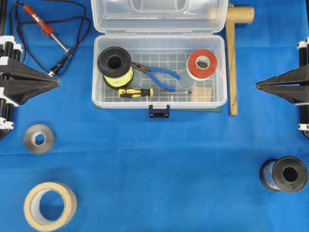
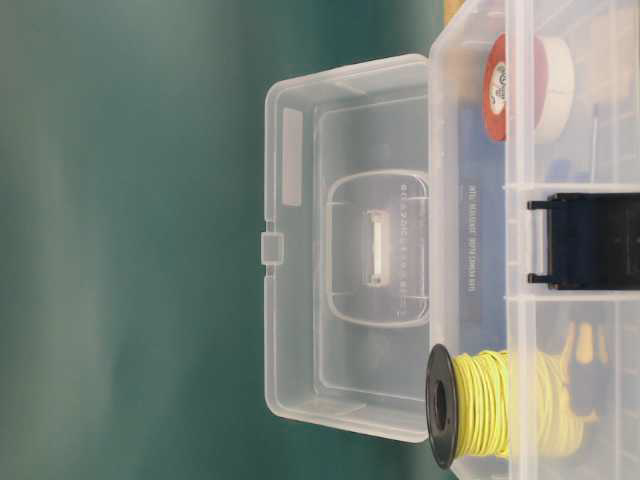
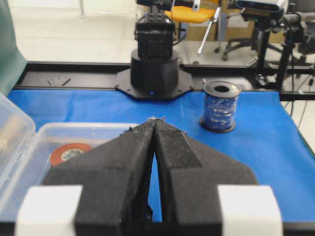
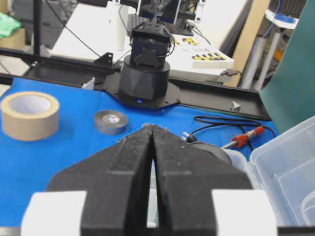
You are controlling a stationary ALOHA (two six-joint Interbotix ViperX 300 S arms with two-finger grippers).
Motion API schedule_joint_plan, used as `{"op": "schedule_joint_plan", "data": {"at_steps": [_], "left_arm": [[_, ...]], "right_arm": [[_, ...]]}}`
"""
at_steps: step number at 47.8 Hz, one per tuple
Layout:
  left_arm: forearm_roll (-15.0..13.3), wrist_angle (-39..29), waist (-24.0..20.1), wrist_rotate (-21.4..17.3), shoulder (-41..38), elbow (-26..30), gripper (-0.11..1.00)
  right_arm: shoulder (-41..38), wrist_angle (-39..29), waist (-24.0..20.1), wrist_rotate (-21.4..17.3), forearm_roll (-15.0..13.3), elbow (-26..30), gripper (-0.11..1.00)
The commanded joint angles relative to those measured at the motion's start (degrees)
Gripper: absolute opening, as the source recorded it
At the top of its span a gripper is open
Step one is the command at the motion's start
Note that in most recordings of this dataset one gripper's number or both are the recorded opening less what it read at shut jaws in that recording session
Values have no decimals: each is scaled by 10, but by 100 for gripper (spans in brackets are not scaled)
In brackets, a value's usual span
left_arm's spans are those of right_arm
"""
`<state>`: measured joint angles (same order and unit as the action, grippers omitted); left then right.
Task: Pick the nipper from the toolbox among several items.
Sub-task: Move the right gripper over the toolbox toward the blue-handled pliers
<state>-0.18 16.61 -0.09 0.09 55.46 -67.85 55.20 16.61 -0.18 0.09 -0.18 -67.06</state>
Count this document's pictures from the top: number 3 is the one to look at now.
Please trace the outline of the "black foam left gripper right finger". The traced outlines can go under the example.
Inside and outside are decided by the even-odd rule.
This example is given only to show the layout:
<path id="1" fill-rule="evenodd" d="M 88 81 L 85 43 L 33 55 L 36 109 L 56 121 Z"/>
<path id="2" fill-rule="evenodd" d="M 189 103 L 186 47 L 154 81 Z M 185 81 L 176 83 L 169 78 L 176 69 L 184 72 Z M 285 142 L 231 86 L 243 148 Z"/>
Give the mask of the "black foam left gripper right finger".
<path id="1" fill-rule="evenodd" d="M 155 121 L 164 216 L 180 236 L 281 236 L 280 209 L 270 186 L 250 167 Z"/>

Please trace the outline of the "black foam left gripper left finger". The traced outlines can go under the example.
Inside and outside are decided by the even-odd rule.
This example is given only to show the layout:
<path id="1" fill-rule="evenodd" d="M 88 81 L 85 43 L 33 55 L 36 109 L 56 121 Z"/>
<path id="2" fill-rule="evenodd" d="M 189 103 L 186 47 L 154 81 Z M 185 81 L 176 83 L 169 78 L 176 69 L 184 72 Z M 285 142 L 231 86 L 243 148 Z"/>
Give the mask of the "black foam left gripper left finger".
<path id="1" fill-rule="evenodd" d="M 24 197 L 15 235 L 121 236 L 141 217 L 154 129 L 149 120 L 53 167 Z"/>

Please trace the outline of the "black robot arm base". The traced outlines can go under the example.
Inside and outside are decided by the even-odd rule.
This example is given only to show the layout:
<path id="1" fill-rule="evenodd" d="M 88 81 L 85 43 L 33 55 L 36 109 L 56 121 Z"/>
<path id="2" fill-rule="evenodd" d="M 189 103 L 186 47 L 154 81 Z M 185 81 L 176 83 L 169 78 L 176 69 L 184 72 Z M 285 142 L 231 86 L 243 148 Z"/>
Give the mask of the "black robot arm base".
<path id="1" fill-rule="evenodd" d="M 117 74 L 115 88 L 139 100 L 171 100 L 193 89 L 192 76 L 179 67 L 173 49 L 175 23 L 164 12 L 175 6 L 199 9 L 193 0 L 138 0 L 149 7 L 136 23 L 137 49 L 131 53 L 130 69 Z"/>

